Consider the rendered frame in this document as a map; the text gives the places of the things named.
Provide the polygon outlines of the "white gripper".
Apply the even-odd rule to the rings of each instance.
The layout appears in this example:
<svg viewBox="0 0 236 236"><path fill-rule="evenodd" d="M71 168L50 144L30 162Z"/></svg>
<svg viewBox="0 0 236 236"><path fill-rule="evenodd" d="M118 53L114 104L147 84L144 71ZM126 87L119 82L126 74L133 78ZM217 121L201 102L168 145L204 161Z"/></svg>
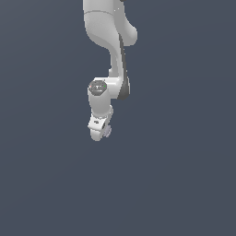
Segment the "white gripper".
<svg viewBox="0 0 236 236"><path fill-rule="evenodd" d="M109 113L104 117L95 117L91 115L88 122L88 129L90 130L90 136L94 141L100 141L103 137L109 137L112 132L110 120L113 115L113 108L110 106Z"/></svg>

